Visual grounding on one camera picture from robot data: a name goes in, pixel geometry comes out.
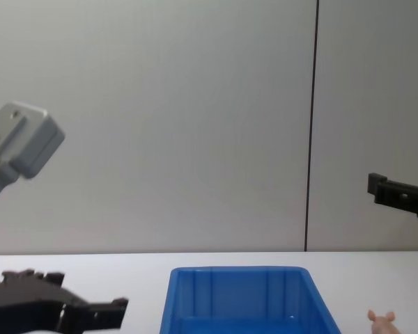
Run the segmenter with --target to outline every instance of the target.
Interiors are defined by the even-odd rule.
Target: screw hole
[[[20,111],[18,110],[14,110],[13,113],[11,114],[11,118],[16,118],[20,115]]]

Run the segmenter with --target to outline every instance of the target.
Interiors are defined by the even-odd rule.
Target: gray wall
[[[321,0],[309,250],[418,249],[418,218],[367,175],[418,185],[418,0]]]
[[[0,107],[67,138],[0,253],[301,250],[314,0],[0,1]]]

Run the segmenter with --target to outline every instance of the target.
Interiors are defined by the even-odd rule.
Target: black vertical line
[[[313,140],[313,107],[314,107],[314,83],[316,80],[316,56],[318,51],[318,23],[319,23],[319,0],[316,1],[316,26],[314,28],[314,52],[313,52],[313,77],[311,80],[311,108],[309,115],[309,143],[308,143],[308,171],[307,171],[307,206],[305,207],[305,246],[308,246],[308,211],[309,211],[309,183],[311,178],[311,143]]]

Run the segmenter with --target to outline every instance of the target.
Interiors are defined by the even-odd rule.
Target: white table
[[[279,265],[307,268],[344,334],[370,334],[367,310],[394,310],[402,333],[418,334],[418,252],[188,253],[0,256],[5,269],[62,271],[64,287],[90,302],[129,298],[121,331],[158,334],[176,267]]]

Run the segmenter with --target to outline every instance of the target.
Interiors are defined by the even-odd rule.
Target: toy pig
[[[400,334],[398,329],[392,324],[395,314],[388,312],[385,317],[375,316],[375,312],[369,310],[367,315],[373,323],[371,324],[371,334]]]

